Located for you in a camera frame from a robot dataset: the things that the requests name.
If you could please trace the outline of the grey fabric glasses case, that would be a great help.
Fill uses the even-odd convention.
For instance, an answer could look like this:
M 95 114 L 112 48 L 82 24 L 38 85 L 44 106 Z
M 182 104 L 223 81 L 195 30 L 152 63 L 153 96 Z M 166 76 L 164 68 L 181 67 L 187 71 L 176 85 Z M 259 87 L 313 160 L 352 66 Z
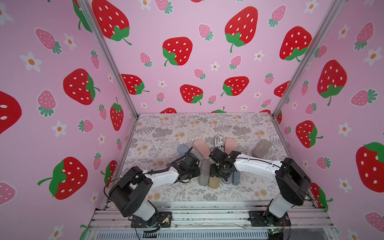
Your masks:
M 198 183 L 201 186 L 207 186 L 210 180 L 211 162 L 209 160 L 202 160 L 200 163 L 200 175 Z

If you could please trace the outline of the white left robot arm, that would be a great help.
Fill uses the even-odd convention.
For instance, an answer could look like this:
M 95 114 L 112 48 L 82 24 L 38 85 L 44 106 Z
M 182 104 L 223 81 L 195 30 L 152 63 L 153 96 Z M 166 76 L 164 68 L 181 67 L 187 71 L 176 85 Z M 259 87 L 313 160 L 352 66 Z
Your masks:
M 146 201 L 151 189 L 174 184 L 188 183 L 200 175 L 200 160 L 191 153 L 168 163 L 164 169 L 143 171 L 132 167 L 123 177 L 110 181 L 113 187 L 109 190 L 108 199 L 115 204 L 123 217 L 140 218 L 154 222 L 159 218 L 157 208 Z

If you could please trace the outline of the purple case brown lining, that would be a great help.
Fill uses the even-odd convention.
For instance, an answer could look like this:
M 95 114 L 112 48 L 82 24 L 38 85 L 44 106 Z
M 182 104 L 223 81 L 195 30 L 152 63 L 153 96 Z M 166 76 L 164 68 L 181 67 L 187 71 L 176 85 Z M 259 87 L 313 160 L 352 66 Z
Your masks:
M 227 179 L 222 178 L 222 182 L 223 182 L 224 184 L 226 184 L 226 185 L 231 185 L 231 184 L 233 183 L 233 177 L 230 176 L 230 177 L 227 178 Z

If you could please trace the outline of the grey case teal lining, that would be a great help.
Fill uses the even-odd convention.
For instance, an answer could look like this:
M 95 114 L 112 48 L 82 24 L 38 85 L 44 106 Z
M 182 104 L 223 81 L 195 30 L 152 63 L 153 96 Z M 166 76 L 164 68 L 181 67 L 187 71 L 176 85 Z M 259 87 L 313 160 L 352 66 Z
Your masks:
M 258 144 L 252 149 L 251 155 L 255 158 L 263 159 L 268 153 L 272 143 L 266 139 L 261 139 Z

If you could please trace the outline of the pink case black sunglasses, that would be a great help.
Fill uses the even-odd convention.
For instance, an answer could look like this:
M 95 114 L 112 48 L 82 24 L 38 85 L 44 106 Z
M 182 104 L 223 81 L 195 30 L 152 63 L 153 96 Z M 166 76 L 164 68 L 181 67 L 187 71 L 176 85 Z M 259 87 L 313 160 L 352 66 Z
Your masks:
M 233 138 L 226 138 L 225 141 L 225 153 L 230 154 L 232 151 L 236 150 L 236 140 Z

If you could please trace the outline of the green case purple glasses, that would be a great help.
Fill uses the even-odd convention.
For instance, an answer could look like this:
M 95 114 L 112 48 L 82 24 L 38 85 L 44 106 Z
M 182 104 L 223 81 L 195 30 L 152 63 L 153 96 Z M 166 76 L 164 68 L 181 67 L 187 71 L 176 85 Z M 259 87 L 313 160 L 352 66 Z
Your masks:
M 241 173 L 240 172 L 233 172 L 233 181 L 232 184 L 234 186 L 238 186 L 241 182 Z

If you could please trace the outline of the pink glasses case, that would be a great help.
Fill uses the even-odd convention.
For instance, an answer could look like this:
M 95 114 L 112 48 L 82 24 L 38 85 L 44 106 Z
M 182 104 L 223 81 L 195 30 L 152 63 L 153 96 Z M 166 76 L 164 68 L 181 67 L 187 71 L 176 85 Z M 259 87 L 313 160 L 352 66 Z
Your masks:
M 205 160 L 210 159 L 210 148 L 202 139 L 195 140 L 193 146 Z

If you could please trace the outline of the tan woven glasses case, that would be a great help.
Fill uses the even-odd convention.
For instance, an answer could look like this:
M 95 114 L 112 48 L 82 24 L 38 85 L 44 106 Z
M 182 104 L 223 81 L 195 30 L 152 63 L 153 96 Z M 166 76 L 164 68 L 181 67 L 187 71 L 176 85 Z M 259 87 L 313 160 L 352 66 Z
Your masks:
M 218 177 L 210 177 L 209 178 L 209 187 L 211 189 L 218 189 L 220 186 L 220 178 Z

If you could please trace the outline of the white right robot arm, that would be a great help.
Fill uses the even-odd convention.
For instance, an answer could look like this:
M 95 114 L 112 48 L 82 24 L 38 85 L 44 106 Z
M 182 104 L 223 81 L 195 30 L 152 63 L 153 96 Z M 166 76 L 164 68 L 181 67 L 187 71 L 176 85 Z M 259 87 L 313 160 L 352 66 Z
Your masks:
M 252 173 L 276 180 L 280 192 L 269 203 L 264 216 L 281 219 L 294 206 L 302 206 L 311 185 L 310 177 L 291 158 L 283 161 L 264 160 L 232 151 L 229 154 L 215 148 L 209 157 L 212 177 L 228 179 L 235 172 Z

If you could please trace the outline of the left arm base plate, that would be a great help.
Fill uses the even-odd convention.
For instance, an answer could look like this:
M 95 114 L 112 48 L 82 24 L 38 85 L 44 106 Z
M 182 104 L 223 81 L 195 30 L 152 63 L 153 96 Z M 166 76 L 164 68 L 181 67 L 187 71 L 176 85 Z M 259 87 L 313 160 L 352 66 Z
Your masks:
M 156 212 L 148 220 L 133 215 L 131 228 L 169 228 L 172 222 L 172 212 Z

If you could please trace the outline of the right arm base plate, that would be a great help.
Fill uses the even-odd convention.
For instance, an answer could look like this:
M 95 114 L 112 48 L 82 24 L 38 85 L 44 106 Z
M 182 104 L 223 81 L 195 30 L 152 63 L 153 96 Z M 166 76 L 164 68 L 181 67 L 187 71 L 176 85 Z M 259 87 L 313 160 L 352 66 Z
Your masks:
M 292 225 L 288 213 L 278 218 L 268 211 L 249 211 L 248 221 L 253 227 L 290 227 Z

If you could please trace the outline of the blue fabric glasses case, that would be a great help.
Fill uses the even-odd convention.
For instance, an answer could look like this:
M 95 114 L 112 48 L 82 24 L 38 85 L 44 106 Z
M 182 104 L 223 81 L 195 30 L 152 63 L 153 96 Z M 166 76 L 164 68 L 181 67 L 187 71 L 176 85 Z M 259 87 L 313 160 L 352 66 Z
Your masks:
M 192 149 L 193 147 L 187 147 L 186 145 L 179 145 L 177 147 L 177 151 L 181 156 L 187 156 Z

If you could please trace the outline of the newspaper print glasses case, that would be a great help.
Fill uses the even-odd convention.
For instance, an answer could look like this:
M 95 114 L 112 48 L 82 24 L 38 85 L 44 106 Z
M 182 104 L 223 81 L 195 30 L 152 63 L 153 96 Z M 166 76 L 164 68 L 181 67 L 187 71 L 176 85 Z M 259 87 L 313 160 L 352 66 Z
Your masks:
M 215 148 L 218 148 L 219 150 L 223 151 L 224 150 L 224 139 L 221 135 L 216 135 L 214 137 L 214 145 Z

